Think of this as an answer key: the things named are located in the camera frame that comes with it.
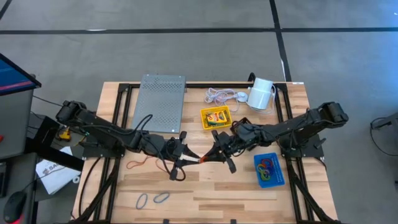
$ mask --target monitor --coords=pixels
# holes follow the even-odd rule
[[[0,96],[40,88],[42,84],[32,75],[0,54]]]

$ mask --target concrete floor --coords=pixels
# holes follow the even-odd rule
[[[393,0],[278,0],[281,27],[398,27]],[[266,0],[13,0],[0,30],[273,27]],[[283,33],[293,81],[305,82],[312,106],[338,101],[349,123],[326,130],[331,191],[345,223],[397,223],[398,157],[369,136],[374,118],[398,111],[398,32]],[[1,53],[35,73],[35,95],[95,110],[105,81],[138,81],[145,73],[187,80],[284,80],[274,33],[0,35]],[[58,108],[34,100],[32,111]],[[390,128],[376,141],[398,154]],[[37,223],[66,222],[76,185],[40,203]]]

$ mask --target perforated metal panel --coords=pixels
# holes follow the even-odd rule
[[[179,133],[184,90],[185,76],[144,75],[131,127],[135,128],[145,116],[153,114],[144,130]]]

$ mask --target wooden table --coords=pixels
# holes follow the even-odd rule
[[[103,85],[97,115],[108,121],[111,121],[113,117],[118,86],[119,82],[106,82]],[[287,87],[293,116],[304,113],[309,107],[304,85],[302,83],[287,83]],[[204,155],[213,145],[211,132],[203,130],[200,121],[200,109],[214,106],[214,104],[203,102],[205,91],[206,88],[188,88],[184,96],[182,113],[181,130],[188,133],[185,143],[199,156]],[[247,89],[236,89],[236,91],[249,93]],[[129,128],[138,93],[139,89],[135,88],[127,121]],[[284,119],[287,119],[283,97],[280,101]],[[235,106],[233,100],[230,100],[228,104],[230,107]],[[119,125],[122,112],[123,108],[120,109]],[[254,124],[278,123],[276,111],[267,115],[259,114],[245,104],[241,104],[239,110],[231,115],[234,120],[247,117]],[[231,134],[228,128],[218,131],[226,131]],[[262,189],[257,183],[253,156],[268,152],[276,152],[279,155],[286,181],[284,186]],[[143,161],[145,157],[144,154],[126,151],[126,155],[122,158],[112,223],[161,223],[164,218],[170,219],[171,223],[229,223],[231,219],[237,219],[238,223],[295,223],[286,163],[280,156],[280,149],[276,144],[269,147],[257,147],[251,152],[245,152],[242,156],[233,158],[237,168],[235,174],[229,172],[228,165],[221,163],[184,167],[187,179],[183,182],[170,181],[169,175],[155,165],[155,158],[148,159],[143,166],[126,169],[126,164],[129,161]],[[103,160],[99,161],[88,180],[83,196],[83,208],[88,206],[98,191]],[[85,161],[73,208],[75,216],[78,214],[78,202],[83,182],[94,161],[95,159]],[[313,158],[304,158],[303,163],[310,193],[326,214],[337,219],[325,168]],[[152,201],[155,195],[165,191],[170,192],[170,197],[164,203]],[[137,210],[136,201],[142,193],[148,194],[148,202],[144,209]],[[302,195],[298,194],[301,200],[303,219],[307,219]],[[105,196],[101,218],[105,217],[107,202],[108,197]]]

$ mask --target yellow box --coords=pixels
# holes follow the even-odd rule
[[[219,125],[219,126],[212,126],[209,125],[206,119],[206,114],[208,113],[214,113],[217,111],[224,111],[224,113],[227,116],[227,122],[225,124]],[[231,117],[231,113],[229,112],[229,108],[228,106],[217,106],[214,108],[205,108],[200,110],[200,117],[201,117],[201,124],[203,125],[203,128],[205,130],[210,130],[210,129],[216,129],[216,128],[225,128],[225,127],[229,127],[232,125],[232,117]]]

